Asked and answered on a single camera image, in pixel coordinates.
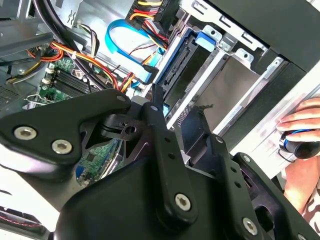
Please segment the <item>black cable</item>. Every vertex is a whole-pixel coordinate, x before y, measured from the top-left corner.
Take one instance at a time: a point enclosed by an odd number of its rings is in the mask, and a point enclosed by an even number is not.
[[[40,18],[43,20],[49,30],[55,35],[55,37],[67,47],[79,51],[74,40],[70,37],[69,31],[63,25],[54,11],[50,1],[48,0],[33,0],[34,6],[38,11]],[[97,89],[103,90],[107,86],[91,71],[89,64],[80,59],[74,59],[74,64],[84,73],[84,75],[90,80]]]
[[[8,66],[8,71],[6,71],[6,74],[11,75],[12,72],[12,65]]]
[[[0,62],[0,67],[4,66],[13,66],[13,65],[18,65],[18,64],[25,64],[34,61],[35,59],[33,57],[28,57],[24,59],[18,59],[18,60],[12,60],[12,61],[4,61]]]
[[[278,154],[281,158],[283,158],[284,160],[286,160],[289,163],[294,163],[295,161],[290,161],[289,159],[286,159],[281,153],[280,153],[280,149],[278,149]]]

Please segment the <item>hand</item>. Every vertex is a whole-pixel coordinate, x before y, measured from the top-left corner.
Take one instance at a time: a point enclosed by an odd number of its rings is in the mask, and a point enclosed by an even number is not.
[[[297,159],[285,168],[284,196],[302,214],[320,178],[319,157],[308,161]]]
[[[286,136],[292,142],[320,142],[320,98],[302,102],[296,113],[284,117],[277,126],[279,131],[316,129]]]

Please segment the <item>finger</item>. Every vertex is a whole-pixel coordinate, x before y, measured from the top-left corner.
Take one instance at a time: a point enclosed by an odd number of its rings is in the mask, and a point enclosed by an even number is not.
[[[303,119],[278,124],[276,128],[279,131],[292,131],[301,129],[320,129],[320,118]]]
[[[320,130],[290,134],[286,139],[292,142],[320,142]]]
[[[320,118],[320,108],[311,108],[311,109],[305,109],[302,111],[298,111],[294,114],[285,116],[280,120],[281,123],[287,123],[287,122],[293,122],[296,120],[302,120],[302,119],[316,119]]]
[[[314,107],[320,107],[320,98],[311,98],[303,101],[297,108],[296,111],[301,111],[303,109],[309,109]]]

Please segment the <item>bolt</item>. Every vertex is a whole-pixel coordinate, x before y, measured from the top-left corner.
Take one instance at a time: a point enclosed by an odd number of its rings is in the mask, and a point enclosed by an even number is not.
[[[224,143],[224,141],[223,141],[223,140],[221,139],[221,137],[219,137],[219,136],[216,136],[215,139],[216,139],[219,143],[221,143],[221,144]]]
[[[68,154],[72,150],[72,144],[67,140],[58,139],[52,143],[52,150],[57,154]]]
[[[251,219],[245,217],[242,219],[242,223],[244,228],[253,236],[256,236],[258,234],[257,226]]]
[[[151,108],[152,108],[154,111],[158,111],[158,108],[157,108],[156,106],[151,105]]]
[[[126,101],[126,99],[123,96],[120,96],[120,95],[116,96],[116,98],[118,100],[120,100],[121,102],[125,102]]]
[[[29,126],[20,126],[13,132],[14,136],[20,140],[31,140],[37,136],[37,131]]]
[[[248,163],[251,162],[250,158],[247,155],[243,155],[243,159]]]
[[[189,198],[182,194],[182,193],[178,193],[177,195],[175,195],[175,204],[181,208],[183,211],[189,211],[191,209],[191,202],[189,200]]]
[[[301,234],[298,234],[298,239],[299,240],[307,240],[304,236],[302,236]]]

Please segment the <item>cable tie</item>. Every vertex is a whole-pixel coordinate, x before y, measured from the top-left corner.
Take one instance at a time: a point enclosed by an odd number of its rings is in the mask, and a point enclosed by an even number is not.
[[[74,51],[71,55],[71,59],[75,60],[77,58],[77,51]]]

